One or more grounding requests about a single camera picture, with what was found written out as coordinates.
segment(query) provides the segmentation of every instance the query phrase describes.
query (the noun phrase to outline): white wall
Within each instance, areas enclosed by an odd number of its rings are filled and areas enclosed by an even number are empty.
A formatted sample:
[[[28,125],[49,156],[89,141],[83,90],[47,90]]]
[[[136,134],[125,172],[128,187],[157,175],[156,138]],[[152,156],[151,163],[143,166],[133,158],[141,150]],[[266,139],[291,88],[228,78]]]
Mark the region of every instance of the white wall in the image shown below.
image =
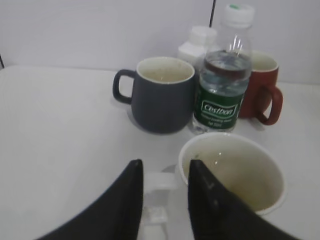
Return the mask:
[[[174,56],[212,0],[0,0],[5,64],[134,68]]]
[[[320,1],[232,0],[256,7],[253,46],[273,55],[280,80],[320,83]],[[229,0],[217,0],[217,26]],[[174,56],[192,25],[207,25],[212,0],[0,0],[7,65],[134,68]]]

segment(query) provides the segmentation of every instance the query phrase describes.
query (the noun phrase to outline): mug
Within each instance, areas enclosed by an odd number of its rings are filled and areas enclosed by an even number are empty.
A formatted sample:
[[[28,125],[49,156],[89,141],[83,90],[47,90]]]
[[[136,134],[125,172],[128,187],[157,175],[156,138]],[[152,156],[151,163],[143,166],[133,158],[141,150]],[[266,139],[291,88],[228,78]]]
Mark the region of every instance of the mug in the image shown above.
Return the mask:
[[[182,147],[175,172],[165,176],[168,178],[165,189],[171,190],[166,221],[163,221],[168,239],[194,240],[188,212],[188,175],[192,159],[202,160],[229,191],[261,216],[269,214],[285,200],[287,183],[267,150],[236,134],[204,133]],[[153,228],[154,232],[161,232],[159,225]]]
[[[136,71],[120,70],[112,93],[121,103],[131,104],[132,115],[144,129],[168,134],[181,130],[191,119],[195,95],[195,69],[177,58],[152,57],[139,62]],[[121,76],[134,79],[132,96],[119,91]]]
[[[279,65],[263,52],[252,53],[252,72],[239,112],[240,118],[257,118],[264,125],[275,124],[281,113],[283,95],[276,87]],[[270,102],[269,117],[264,115]]]

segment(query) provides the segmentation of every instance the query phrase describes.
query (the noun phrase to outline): mug handle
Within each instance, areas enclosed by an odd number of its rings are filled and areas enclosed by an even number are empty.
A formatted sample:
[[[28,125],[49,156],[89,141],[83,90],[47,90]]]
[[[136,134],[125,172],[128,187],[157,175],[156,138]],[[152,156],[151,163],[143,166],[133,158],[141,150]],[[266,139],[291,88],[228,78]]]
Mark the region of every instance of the mug handle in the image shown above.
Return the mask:
[[[255,117],[264,125],[273,125],[280,117],[284,97],[282,92],[276,86],[265,85],[262,88],[265,88],[265,90],[268,91],[272,96],[271,112],[267,118],[263,112],[257,111]]]
[[[120,78],[121,76],[128,76],[130,78],[135,78],[136,72],[132,70],[122,69],[116,73],[113,79],[113,86],[112,86],[112,94],[113,97],[119,101],[120,103],[124,104],[131,104],[132,98],[128,96],[124,96],[120,93],[119,85],[120,85]]]
[[[147,172],[144,175],[144,195],[156,190],[176,190],[178,183],[176,175],[169,172]],[[168,221],[166,206],[143,207],[139,240],[166,240],[164,225]]]

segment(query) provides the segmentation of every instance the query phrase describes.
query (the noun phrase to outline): bottle cap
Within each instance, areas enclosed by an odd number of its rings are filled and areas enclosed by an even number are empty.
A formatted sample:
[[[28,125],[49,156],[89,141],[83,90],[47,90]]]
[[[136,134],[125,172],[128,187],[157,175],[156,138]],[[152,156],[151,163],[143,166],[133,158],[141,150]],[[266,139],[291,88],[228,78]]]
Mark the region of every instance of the bottle cap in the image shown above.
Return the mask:
[[[228,4],[222,22],[234,28],[248,28],[252,25],[255,9],[245,4]]]
[[[213,44],[217,31],[208,26],[194,26],[189,35],[189,42],[198,46],[209,46]]]

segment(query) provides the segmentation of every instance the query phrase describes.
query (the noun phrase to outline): green label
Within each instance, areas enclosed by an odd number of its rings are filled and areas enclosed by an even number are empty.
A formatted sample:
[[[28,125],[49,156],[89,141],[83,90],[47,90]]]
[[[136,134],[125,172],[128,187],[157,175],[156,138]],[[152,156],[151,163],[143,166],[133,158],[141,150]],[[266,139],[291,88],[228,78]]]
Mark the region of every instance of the green label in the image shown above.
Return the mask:
[[[199,85],[194,116],[207,127],[230,129],[236,124],[243,96],[243,94],[231,97],[216,95]]]

